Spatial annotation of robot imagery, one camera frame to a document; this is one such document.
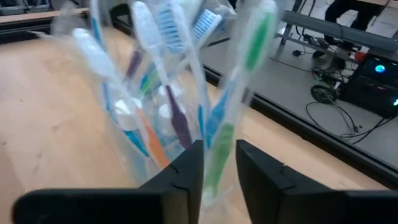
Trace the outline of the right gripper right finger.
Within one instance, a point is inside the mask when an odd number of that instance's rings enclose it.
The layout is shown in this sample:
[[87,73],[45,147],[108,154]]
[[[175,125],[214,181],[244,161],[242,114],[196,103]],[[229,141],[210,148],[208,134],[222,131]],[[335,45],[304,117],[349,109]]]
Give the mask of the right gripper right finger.
[[245,140],[239,183],[252,224],[398,224],[398,190],[335,190]]

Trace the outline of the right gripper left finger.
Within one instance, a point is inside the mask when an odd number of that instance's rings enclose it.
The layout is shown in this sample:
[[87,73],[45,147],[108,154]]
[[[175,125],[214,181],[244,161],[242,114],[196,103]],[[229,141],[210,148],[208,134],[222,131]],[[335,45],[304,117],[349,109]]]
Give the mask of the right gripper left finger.
[[198,224],[203,141],[138,188],[40,189],[19,197],[12,224]]

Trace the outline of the blue toothbrush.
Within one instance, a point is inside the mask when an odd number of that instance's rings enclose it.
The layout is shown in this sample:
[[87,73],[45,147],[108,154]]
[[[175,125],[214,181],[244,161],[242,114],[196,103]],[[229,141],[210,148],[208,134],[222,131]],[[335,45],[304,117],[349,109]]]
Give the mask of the blue toothbrush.
[[196,48],[200,49],[218,27],[222,20],[222,16],[215,14],[209,9],[204,9],[192,26],[189,14],[185,12],[185,10],[183,11],[188,22],[185,46],[188,47],[189,43],[192,43]]
[[159,32],[166,47],[172,54],[180,54],[184,50],[183,42],[178,30],[175,11],[170,3],[164,2],[157,13]]
[[104,49],[104,38],[100,21],[100,8],[98,0],[90,0],[91,28],[94,38]]
[[227,84],[222,93],[219,101],[210,111],[210,115],[206,122],[206,146],[209,149],[211,147],[212,139],[215,136],[226,112],[226,106],[229,102],[230,93],[232,92],[233,84]]
[[143,153],[143,155],[149,157],[141,132],[139,128],[136,127],[131,110],[127,107],[127,104],[122,99],[112,99],[114,93],[111,92],[110,85],[105,82],[101,83],[101,92],[104,108],[111,119],[116,123],[116,126],[124,133],[125,137]]

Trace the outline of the orange toothbrush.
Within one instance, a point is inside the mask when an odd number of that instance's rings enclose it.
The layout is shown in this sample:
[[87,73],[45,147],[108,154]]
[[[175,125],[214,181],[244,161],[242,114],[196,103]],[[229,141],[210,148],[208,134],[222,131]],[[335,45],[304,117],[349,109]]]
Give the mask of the orange toothbrush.
[[163,152],[163,148],[154,130],[143,115],[142,110],[137,106],[133,97],[131,97],[124,87],[119,77],[119,68],[88,30],[75,28],[72,31],[72,36],[90,70],[99,76],[103,82],[113,87],[123,99],[129,111],[129,116],[141,132],[141,138],[144,141],[146,149],[149,150],[149,155],[163,169],[169,164],[169,160]]

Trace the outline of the purple toothbrush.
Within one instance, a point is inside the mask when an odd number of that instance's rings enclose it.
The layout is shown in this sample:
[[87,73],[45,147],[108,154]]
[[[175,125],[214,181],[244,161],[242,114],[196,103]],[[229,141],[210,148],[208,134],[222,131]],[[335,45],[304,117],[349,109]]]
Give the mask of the purple toothbrush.
[[124,79],[125,82],[129,82],[134,78],[134,76],[137,72],[137,69],[139,68],[139,66],[142,62],[143,54],[144,54],[144,50],[142,47],[138,47],[132,52],[129,66],[128,66],[127,72],[126,72],[126,77]]
[[[165,71],[164,60],[161,57],[161,36],[154,17],[145,3],[135,1],[132,4],[133,22],[137,38],[143,49],[149,53],[158,71],[162,86],[169,90],[170,82]],[[169,93],[167,97],[169,108],[172,112],[172,125],[177,133],[181,145],[188,149],[192,143],[192,137],[188,127],[186,116],[182,113],[177,100]]]

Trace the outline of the black computer box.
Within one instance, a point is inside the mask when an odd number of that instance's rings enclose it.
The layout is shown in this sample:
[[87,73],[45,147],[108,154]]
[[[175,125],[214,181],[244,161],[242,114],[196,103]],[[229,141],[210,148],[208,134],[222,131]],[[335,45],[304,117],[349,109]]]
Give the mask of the black computer box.
[[398,115],[398,61],[367,54],[338,98],[382,118]]

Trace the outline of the grey metal table beam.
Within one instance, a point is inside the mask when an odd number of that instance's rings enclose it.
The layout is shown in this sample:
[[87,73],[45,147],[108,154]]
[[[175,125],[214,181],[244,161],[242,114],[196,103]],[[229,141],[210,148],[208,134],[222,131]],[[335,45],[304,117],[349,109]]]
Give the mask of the grey metal table beam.
[[286,22],[287,25],[303,27],[331,37],[340,38],[343,41],[366,46],[369,49],[378,49],[387,53],[396,53],[398,51],[398,41],[394,39],[341,26],[296,12],[285,11],[281,21]]

